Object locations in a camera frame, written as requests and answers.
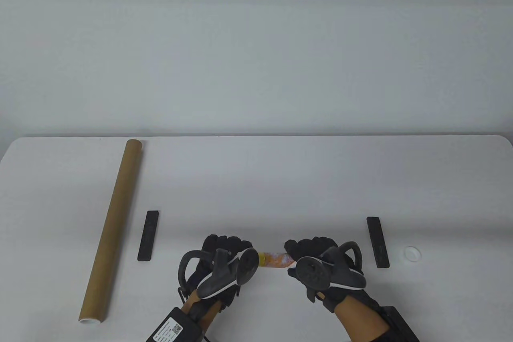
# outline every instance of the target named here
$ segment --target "colorful small tube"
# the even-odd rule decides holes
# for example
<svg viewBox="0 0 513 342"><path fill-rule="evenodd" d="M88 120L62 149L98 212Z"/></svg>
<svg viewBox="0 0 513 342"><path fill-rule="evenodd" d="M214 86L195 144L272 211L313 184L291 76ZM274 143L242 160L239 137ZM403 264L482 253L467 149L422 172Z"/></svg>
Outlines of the colorful small tube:
<svg viewBox="0 0 513 342"><path fill-rule="evenodd" d="M284 253L258 253L260 267L275 267L289 269L295 266L295 261L289 254Z"/></svg>

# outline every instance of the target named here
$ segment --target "cardboard tube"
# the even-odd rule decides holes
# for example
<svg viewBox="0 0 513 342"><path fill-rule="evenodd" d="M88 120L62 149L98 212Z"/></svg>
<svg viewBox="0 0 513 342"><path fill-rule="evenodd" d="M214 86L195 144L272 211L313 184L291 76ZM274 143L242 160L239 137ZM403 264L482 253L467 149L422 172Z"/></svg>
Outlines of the cardboard tube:
<svg viewBox="0 0 513 342"><path fill-rule="evenodd" d="M141 163L142 148L143 144L135 139L128 140L125 146L80 310L80 323L97 324L105 320L125 223Z"/></svg>

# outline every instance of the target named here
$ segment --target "gloved hand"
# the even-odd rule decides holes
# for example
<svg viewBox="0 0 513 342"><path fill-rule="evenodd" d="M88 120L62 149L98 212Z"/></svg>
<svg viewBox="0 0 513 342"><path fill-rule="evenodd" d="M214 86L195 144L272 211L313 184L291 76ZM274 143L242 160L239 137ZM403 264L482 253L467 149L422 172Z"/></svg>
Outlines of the gloved hand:
<svg viewBox="0 0 513 342"><path fill-rule="evenodd" d="M247 248L253 247L251 242L242 241L240 238L236 236L226 237L226 236L217 236L217 235L209 235L205 241L203 242L202 251L206 251L209 253L214 253L217 249L224 249L229 252L233 256L237 253L246 250ZM208 276L213 271L213 265L205 260L200 260L196 270L192 273L192 275L187 280L187 289L189 292L194 291L201 281ZM213 298L208 301L215 303L217 300L221 301L222 306L221 310L225 309L227 306L231 305L233 302L233 298L238 296L240 290L239 285L233 285L228 287L224 291L220 292Z"/></svg>
<svg viewBox="0 0 513 342"><path fill-rule="evenodd" d="M318 259L323 259L321 255L328 250L330 247L338 247L337 244L333 239L326 238L326 237L315 237L313 239L303 239L302 241L293 241L289 240L285 243L285 250L290 256L295 260L298 261L304 256L311 256ZM332 260L324 260L330 263L333 263ZM339 265L347 265L347 267L351 270L358 271L361 275L363 275L363 272L361 271L361 268L358 268L355 264L355 262L351 259L348 254L343 253L341 258L337 261ZM289 276L292 276L293 278L296 278L301 283L302 280L298 278L296 269L288 269ZM312 287L307 288L307 296L309 299L314 302L315 299L311 294L313 294ZM342 302L346 296L352 296L362 302L363 304L367 305L371 309L378 310L380 309L379 304L372 299L363 289L346 289L341 287L329 287L328 289L320 290L317 292L321 292L324 295L324 299L322 300L317 293L315 292L315 297L319 300L323 301L323 305L331 312L334 312L335 307Z"/></svg>

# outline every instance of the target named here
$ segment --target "label sticker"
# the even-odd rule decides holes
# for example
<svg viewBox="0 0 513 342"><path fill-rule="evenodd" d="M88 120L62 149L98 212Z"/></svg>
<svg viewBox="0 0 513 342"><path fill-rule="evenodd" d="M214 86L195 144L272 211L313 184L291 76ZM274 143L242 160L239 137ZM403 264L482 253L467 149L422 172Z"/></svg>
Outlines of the label sticker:
<svg viewBox="0 0 513 342"><path fill-rule="evenodd" d="M169 318L165 324L155 333L153 340L155 342L173 342L182 332L183 327L173 318Z"/></svg>

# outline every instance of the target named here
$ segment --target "small cylinder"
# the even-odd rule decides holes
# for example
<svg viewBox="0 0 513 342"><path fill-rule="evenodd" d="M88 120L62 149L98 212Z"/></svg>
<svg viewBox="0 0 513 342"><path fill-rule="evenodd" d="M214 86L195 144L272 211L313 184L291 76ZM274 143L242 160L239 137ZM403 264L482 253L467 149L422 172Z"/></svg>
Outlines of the small cylinder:
<svg viewBox="0 0 513 342"><path fill-rule="evenodd" d="M295 265L295 261L289 254L284 253L258 253L260 267L275 267L288 269Z"/></svg>
<svg viewBox="0 0 513 342"><path fill-rule="evenodd" d="M126 219L139 173L142 148L143 144L135 139L128 140L125 146L80 310L80 323L97 324L105 320Z"/></svg>

